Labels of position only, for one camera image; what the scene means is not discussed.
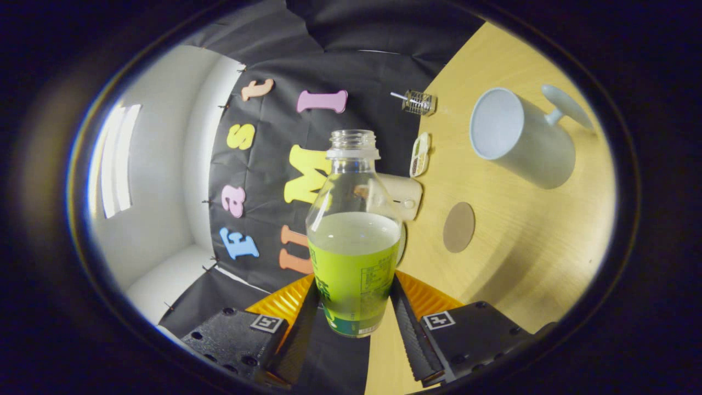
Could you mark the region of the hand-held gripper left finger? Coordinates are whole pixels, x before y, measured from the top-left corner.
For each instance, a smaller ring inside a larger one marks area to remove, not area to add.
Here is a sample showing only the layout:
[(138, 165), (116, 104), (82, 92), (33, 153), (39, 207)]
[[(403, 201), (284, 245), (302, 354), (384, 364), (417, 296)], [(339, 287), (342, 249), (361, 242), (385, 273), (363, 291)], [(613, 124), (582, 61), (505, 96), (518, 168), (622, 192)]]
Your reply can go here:
[(311, 273), (245, 310), (223, 308), (181, 341), (238, 378), (292, 387), (302, 371), (318, 304)]

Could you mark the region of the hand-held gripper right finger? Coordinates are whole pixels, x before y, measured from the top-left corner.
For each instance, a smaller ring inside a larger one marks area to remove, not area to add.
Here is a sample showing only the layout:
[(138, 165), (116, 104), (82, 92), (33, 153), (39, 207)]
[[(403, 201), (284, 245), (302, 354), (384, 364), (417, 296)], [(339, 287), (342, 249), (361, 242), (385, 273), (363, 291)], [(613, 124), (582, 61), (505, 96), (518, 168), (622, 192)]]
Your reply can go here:
[(414, 380), (424, 387), (472, 378), (554, 327), (531, 333), (488, 302), (461, 303), (399, 270), (389, 297)]

